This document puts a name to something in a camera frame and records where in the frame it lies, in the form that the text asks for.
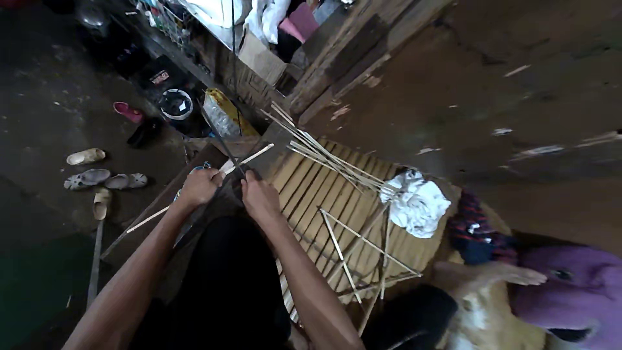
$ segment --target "bamboo stick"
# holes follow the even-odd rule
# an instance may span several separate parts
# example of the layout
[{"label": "bamboo stick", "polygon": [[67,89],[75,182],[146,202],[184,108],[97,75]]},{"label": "bamboo stick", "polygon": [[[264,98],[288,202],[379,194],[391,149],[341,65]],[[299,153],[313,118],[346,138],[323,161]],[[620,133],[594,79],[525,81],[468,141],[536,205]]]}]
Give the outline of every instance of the bamboo stick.
[{"label": "bamboo stick", "polygon": [[399,261],[398,259],[396,259],[395,257],[393,257],[390,254],[387,254],[385,251],[383,251],[380,247],[378,247],[377,245],[375,245],[374,243],[370,242],[368,239],[366,239],[365,237],[363,237],[362,235],[360,235],[358,232],[354,231],[353,229],[349,228],[348,226],[346,226],[344,223],[342,223],[341,221],[339,221],[339,219],[337,219],[336,217],[330,215],[329,212],[325,211],[324,209],[320,208],[321,211],[323,211],[324,213],[326,213],[326,215],[328,215],[329,217],[331,217],[335,222],[339,223],[340,225],[344,226],[344,228],[350,232],[352,232],[353,235],[357,236],[360,240],[362,240],[363,242],[369,244],[372,248],[376,249],[377,251],[381,252],[381,253],[385,253],[386,256],[393,260],[396,264],[400,265],[401,267],[405,268],[406,270],[410,271],[411,273],[414,273],[415,275],[419,275],[421,276],[421,273],[418,271],[415,271],[413,269],[411,269],[410,267],[406,266],[406,264],[402,263],[401,261]]}]

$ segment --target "pile of bamboo strips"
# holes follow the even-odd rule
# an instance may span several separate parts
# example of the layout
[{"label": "pile of bamboo strips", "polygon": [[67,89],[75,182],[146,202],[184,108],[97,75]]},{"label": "pile of bamboo strips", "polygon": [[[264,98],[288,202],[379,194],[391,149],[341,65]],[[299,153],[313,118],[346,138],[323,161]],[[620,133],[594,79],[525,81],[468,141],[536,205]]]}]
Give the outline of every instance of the pile of bamboo strips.
[{"label": "pile of bamboo strips", "polygon": [[291,141],[288,148],[301,154],[302,156],[315,161],[328,169],[334,170],[348,180],[357,190],[359,186],[372,189],[374,192],[382,192],[389,196],[395,195],[396,189],[386,181],[373,176],[366,171],[344,161],[343,159],[331,154],[320,143],[317,142],[309,133],[302,131],[294,125],[292,118],[276,103],[272,102],[272,109],[276,111],[284,120],[282,122],[272,114],[261,110],[266,116],[278,123],[285,130],[289,131],[298,141]]}]

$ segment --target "purple cloth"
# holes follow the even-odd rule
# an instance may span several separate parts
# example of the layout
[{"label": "purple cloth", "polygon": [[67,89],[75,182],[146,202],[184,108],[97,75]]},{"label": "purple cloth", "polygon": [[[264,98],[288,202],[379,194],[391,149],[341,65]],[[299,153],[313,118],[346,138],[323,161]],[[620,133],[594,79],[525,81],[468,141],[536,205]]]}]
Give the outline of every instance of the purple cloth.
[{"label": "purple cloth", "polygon": [[549,280],[519,288],[511,303],[517,317],[585,349],[620,348],[622,259],[568,246],[532,249],[520,263]]}]

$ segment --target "pink sandal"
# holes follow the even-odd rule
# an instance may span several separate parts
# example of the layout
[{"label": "pink sandal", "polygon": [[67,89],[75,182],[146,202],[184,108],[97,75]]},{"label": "pink sandal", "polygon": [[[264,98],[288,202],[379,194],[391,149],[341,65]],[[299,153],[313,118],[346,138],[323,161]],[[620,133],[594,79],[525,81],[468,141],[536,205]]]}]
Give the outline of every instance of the pink sandal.
[{"label": "pink sandal", "polygon": [[125,102],[115,102],[113,104],[113,108],[115,112],[121,115],[124,115],[127,119],[131,120],[132,123],[139,124],[140,122],[142,122],[142,119],[144,118],[144,115],[142,114],[141,111],[130,107]]}]

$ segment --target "white fabric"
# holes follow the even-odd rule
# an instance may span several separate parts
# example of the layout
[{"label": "white fabric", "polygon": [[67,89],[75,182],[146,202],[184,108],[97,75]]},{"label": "white fabric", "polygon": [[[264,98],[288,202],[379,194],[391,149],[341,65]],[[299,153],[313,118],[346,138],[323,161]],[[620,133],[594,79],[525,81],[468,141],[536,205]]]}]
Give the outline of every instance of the white fabric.
[{"label": "white fabric", "polygon": [[[397,175],[388,185],[401,189],[391,203],[391,221],[415,237],[430,238],[451,202],[433,181],[425,180],[418,171]],[[388,199],[388,195],[380,193],[383,203]]]},{"label": "white fabric", "polygon": [[[203,24],[214,24],[223,28],[231,28],[232,13],[230,0],[183,0],[180,3],[185,5]],[[242,23],[250,11],[250,1],[234,0],[233,14],[235,24]]]},{"label": "white fabric", "polygon": [[279,24],[287,14],[291,0],[269,0],[261,18],[264,35],[269,42],[278,44]]},{"label": "white fabric", "polygon": [[244,25],[247,26],[248,30],[250,30],[256,37],[264,44],[266,47],[268,46],[268,39],[264,35],[264,31],[261,25],[261,18],[264,15],[264,9],[266,8],[267,0],[252,0],[251,4],[253,9],[246,16],[246,20],[244,20]]}]

